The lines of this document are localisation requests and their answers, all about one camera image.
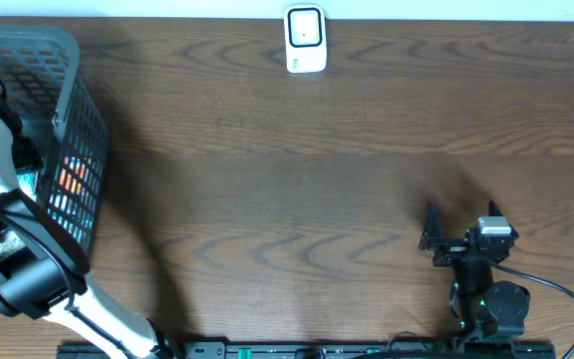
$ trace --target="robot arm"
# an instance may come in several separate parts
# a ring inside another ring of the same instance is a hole
[[[0,235],[25,245],[0,262],[0,312],[62,324],[113,359],[179,356],[144,317],[95,283],[72,236],[19,189],[9,123],[0,118]]]

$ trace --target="white wall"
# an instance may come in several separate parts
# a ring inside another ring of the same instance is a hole
[[[280,18],[286,0],[0,0],[0,15]],[[574,21],[574,0],[318,0],[330,19]]]

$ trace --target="wooden table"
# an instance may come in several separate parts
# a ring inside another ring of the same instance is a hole
[[[462,234],[494,198],[506,265],[574,290],[574,24],[329,21],[290,75],[282,22],[0,18],[72,32],[112,136],[93,273],[182,338],[387,340],[457,325],[417,252],[436,201]],[[559,355],[574,301],[541,285],[528,339]],[[80,338],[0,315],[0,357]]]

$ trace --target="basket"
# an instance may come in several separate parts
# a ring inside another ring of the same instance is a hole
[[[77,42],[62,30],[0,25],[8,103],[44,161],[30,179],[35,201],[90,253],[110,142],[79,61]]]

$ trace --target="white plug-in device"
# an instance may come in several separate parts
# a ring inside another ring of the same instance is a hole
[[[285,11],[287,70],[323,71],[327,66],[325,13],[317,5],[295,5]]]

